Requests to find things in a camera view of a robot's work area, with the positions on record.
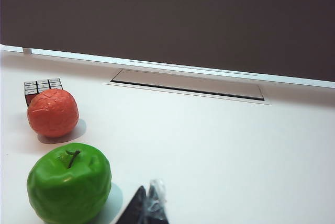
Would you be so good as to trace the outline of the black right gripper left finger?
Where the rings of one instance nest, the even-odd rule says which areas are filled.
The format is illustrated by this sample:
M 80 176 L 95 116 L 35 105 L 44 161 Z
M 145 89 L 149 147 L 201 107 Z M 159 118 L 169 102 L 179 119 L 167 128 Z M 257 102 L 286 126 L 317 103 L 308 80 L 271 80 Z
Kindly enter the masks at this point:
M 145 199 L 146 189 L 143 186 L 140 186 L 117 220 L 116 224 L 141 223 Z

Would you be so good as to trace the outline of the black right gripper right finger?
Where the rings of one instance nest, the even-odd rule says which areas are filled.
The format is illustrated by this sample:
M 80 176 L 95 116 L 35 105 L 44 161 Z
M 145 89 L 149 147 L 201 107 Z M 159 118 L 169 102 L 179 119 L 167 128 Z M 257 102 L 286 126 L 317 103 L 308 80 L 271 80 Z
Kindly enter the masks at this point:
M 145 223 L 169 223 L 165 213 L 166 189 L 161 179 L 150 181 L 145 201 Z

